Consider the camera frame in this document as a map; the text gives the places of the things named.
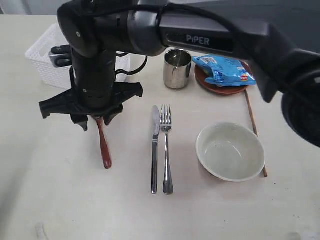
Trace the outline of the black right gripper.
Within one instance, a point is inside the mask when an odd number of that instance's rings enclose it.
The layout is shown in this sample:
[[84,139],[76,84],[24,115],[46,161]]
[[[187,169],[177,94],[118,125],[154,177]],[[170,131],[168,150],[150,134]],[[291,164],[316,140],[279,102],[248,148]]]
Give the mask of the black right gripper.
[[88,131],[88,116],[102,116],[109,126],[123,112],[122,103],[143,95],[139,82],[116,82],[116,52],[103,51],[87,58],[71,49],[71,89],[39,102],[42,117],[70,115],[74,124]]

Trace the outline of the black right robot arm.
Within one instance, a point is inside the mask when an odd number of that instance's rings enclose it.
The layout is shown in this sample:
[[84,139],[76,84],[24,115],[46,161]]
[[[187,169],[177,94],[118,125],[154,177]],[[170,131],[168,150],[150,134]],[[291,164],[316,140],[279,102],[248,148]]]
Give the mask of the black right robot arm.
[[57,10],[69,43],[71,89],[39,103],[43,118],[88,116],[109,124],[139,83],[116,82],[116,54],[155,57],[167,48],[247,62],[266,103],[281,92],[287,124],[320,144],[320,3],[317,0],[72,0]]

